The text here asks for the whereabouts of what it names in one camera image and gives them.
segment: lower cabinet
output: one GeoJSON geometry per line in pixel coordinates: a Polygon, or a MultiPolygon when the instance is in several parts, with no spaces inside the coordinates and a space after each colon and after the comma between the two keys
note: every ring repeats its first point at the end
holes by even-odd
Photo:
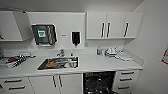
{"type": "Polygon", "coordinates": [[[119,94],[131,94],[139,74],[139,70],[116,71],[113,91],[119,94]]]}
{"type": "Polygon", "coordinates": [[[5,94],[34,94],[28,77],[0,79],[5,94]]]}
{"type": "Polygon", "coordinates": [[[83,94],[83,74],[29,77],[35,94],[83,94]]]}

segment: dishwasher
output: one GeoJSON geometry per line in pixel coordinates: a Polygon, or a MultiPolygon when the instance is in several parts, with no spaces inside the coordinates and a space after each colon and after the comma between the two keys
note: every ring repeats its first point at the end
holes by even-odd
{"type": "Polygon", "coordinates": [[[118,94],[112,91],[115,71],[84,73],[84,94],[118,94]]]}

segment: ceiling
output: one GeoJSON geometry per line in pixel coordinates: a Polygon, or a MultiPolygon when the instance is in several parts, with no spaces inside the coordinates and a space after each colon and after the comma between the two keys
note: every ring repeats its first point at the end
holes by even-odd
{"type": "Polygon", "coordinates": [[[27,12],[133,11],[144,0],[0,0],[0,7],[27,12]]]}

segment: soap dispenser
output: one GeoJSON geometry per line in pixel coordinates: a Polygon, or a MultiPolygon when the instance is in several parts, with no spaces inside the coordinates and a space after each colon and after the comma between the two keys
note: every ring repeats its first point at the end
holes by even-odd
{"type": "Polygon", "coordinates": [[[80,32],[72,32],[72,43],[75,47],[80,43],[80,32]]]}

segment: sink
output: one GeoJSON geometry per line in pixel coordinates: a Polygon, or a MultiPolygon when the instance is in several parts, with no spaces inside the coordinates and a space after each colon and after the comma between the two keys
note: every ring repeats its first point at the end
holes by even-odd
{"type": "Polygon", "coordinates": [[[38,70],[77,68],[77,67],[78,67],[78,57],[60,57],[60,58],[45,59],[44,62],[38,67],[38,70]]]}

